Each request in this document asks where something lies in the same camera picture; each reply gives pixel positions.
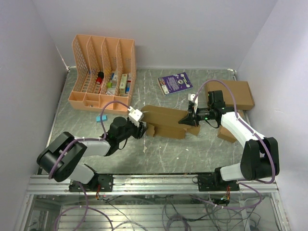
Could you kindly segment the brown cardboard box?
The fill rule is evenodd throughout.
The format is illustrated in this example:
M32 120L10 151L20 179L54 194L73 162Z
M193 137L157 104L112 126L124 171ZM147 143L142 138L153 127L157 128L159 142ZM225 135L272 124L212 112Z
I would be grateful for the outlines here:
M187 133L197 136L200 127L179 124L179 121L187 116L184 110L146 105L141 109L146 123L146 135L149 137L160 136L164 138L184 139Z

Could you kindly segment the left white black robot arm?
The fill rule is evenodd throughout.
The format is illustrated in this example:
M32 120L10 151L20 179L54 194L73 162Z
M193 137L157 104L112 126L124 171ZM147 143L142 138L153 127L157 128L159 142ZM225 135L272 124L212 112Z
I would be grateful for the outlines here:
M110 156L121 150L121 142L128 138L140 139L147 127L143 122L134 124L129 118L116 117L109 130L99 138L76 138L69 132L59 135L37 158L37 164L56 182L70 179L80 182L87 191L112 190L112 177L104 177L87 164L82 157L91 155Z

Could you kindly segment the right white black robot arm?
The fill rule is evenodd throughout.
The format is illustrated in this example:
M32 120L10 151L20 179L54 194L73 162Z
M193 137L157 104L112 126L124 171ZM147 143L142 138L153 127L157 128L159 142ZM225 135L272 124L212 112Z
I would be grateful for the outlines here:
M212 178L212 185L221 191L229 181L257 180L264 182L275 180L280 172L278 142L274 137L265 137L245 122L234 107L226 106L223 92L211 91L208 95L208 107L198 107L198 98L188 95L188 114L179 124L198 126L201 121L215 120L217 127L227 129L243 147L240 163L216 168L217 176Z

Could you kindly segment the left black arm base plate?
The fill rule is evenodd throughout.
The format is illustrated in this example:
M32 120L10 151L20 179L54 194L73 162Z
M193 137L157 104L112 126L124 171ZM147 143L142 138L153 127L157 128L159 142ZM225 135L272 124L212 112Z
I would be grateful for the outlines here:
M96 174L87 184L80 183L86 192L111 192L113 189L114 178L109 174ZM82 192L81 186L77 181L71 181L70 192Z

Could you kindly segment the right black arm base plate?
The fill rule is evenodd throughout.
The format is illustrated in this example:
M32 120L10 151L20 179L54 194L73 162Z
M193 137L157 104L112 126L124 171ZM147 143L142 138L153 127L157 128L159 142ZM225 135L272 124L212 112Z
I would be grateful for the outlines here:
M213 191L239 191L240 187L237 181L224 181L221 176L216 173L203 173L198 174L192 178L192 182L198 185L200 192L213 192Z

